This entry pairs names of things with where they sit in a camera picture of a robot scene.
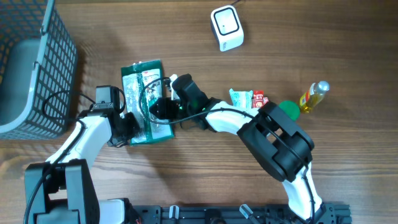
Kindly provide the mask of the green 3M gloves package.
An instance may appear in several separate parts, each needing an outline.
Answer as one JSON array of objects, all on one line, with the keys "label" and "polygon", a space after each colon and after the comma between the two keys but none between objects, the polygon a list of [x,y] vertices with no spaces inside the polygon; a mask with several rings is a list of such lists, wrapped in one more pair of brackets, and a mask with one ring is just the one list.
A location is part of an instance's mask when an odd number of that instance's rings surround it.
[{"label": "green 3M gloves package", "polygon": [[134,114],[140,126],[138,134],[131,139],[132,146],[154,144],[174,138],[171,126],[155,124],[145,119],[148,116],[161,122],[149,113],[149,108],[164,95],[164,88],[159,80],[163,76],[160,60],[138,62],[121,68],[123,91],[127,100],[126,109]]}]

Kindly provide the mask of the light green snack pouch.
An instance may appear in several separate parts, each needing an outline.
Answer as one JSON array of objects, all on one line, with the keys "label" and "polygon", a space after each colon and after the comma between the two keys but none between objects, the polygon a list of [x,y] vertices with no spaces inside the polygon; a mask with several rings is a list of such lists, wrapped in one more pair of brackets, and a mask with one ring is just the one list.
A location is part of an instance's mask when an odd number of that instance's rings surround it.
[{"label": "light green snack pouch", "polygon": [[234,106],[244,109],[252,108],[252,98],[254,92],[250,91],[234,91],[232,88],[229,90],[229,95]]}]

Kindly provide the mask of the red Nescafe coffee stick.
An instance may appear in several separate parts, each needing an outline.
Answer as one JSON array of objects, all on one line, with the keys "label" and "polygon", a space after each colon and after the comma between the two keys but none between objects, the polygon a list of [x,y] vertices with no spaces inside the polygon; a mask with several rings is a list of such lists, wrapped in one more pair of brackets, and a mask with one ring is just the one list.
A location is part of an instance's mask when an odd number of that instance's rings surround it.
[{"label": "red Nescafe coffee stick", "polygon": [[261,108],[264,105],[264,92],[262,90],[254,90],[252,98],[252,108]]}]

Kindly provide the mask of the green lid jar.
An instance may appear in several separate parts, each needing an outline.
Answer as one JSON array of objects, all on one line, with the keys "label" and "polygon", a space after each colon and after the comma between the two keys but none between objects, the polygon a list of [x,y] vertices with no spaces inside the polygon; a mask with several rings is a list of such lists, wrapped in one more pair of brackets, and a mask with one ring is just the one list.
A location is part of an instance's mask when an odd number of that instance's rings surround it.
[{"label": "green lid jar", "polygon": [[300,108],[299,106],[293,102],[293,101],[289,101],[289,100],[285,100],[282,101],[279,104],[279,107],[288,115],[288,117],[290,119],[292,119],[293,121],[296,121],[299,119],[300,117]]}]

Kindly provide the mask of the yellow liquid bottle silver cap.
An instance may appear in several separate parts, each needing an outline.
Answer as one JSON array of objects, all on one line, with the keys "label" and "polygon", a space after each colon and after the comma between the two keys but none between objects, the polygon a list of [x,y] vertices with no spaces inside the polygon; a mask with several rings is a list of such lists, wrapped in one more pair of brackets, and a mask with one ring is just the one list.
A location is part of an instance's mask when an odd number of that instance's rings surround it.
[{"label": "yellow liquid bottle silver cap", "polygon": [[327,81],[319,81],[312,83],[310,88],[301,96],[299,100],[299,108],[302,113],[311,112],[319,102],[321,102],[326,93],[330,90],[330,85]]}]

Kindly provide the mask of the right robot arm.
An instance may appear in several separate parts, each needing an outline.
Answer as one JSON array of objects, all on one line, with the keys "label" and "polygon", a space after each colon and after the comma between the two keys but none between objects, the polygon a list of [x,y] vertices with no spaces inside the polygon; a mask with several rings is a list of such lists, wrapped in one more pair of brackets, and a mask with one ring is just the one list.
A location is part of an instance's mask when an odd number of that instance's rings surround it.
[{"label": "right robot arm", "polygon": [[284,186],[288,206],[297,218],[315,223],[322,199],[312,179],[315,145],[286,112],[273,102],[260,108],[240,108],[202,92],[191,75],[162,77],[170,97],[158,98],[149,107],[158,124],[192,120],[202,129],[237,135],[259,165]]}]

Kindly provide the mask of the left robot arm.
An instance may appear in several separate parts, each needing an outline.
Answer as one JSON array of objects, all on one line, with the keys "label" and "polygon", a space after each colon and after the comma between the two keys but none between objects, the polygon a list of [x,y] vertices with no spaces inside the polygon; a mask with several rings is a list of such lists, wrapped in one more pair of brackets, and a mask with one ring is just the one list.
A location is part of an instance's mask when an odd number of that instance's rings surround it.
[{"label": "left robot arm", "polygon": [[104,144],[124,146],[139,132],[125,107],[121,89],[96,87],[96,98],[74,119],[75,129],[62,147],[25,170],[24,223],[142,223],[127,198],[98,200],[90,174]]}]

